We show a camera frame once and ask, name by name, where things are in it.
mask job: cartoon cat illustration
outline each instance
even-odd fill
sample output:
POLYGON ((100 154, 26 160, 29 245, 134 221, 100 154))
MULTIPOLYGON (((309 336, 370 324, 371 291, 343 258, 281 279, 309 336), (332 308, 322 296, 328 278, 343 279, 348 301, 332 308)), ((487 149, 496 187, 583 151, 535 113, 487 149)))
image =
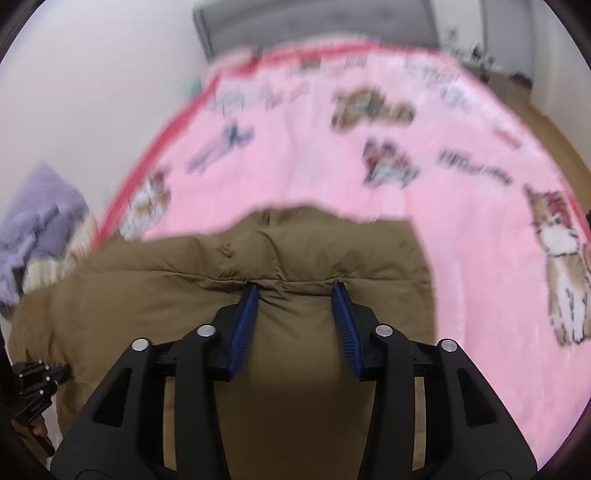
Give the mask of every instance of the cartoon cat illustration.
POLYGON ((537 193, 525 187, 535 233, 547 255, 548 311, 560 346, 591 338, 589 252, 580 254, 579 234, 560 192, 537 193))
POLYGON ((360 89, 353 93, 335 94, 337 109, 332 119, 332 128, 337 132, 353 129, 364 118, 370 122, 382 120, 390 124, 412 123, 416 115, 410 103, 391 106, 386 97, 375 89, 360 89))
POLYGON ((302 73, 307 72, 309 70, 320 70, 322 66, 322 58, 321 57, 309 57, 307 59, 300 60, 300 71, 302 73))
POLYGON ((404 188, 416 179, 420 172, 411 165, 406 153, 392 141, 384 141, 379 147, 373 138, 368 138, 363 160, 368 169, 365 184, 371 186, 390 182, 404 188))
POLYGON ((128 240, 140 240, 166 213, 171 193, 166 186, 168 170, 157 170, 144 180, 129 201, 129 208, 119 224, 119 233, 128 240))

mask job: pink blanket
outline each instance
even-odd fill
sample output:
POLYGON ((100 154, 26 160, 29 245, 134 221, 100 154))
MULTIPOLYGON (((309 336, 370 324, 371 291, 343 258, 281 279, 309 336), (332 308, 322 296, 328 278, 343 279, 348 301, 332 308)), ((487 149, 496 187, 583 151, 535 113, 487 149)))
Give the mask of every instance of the pink blanket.
POLYGON ((262 207, 411 219, 457 340, 543 465, 591 395, 589 231, 521 121, 439 52, 292 44, 221 69, 115 200, 99 241, 226 229, 262 207))

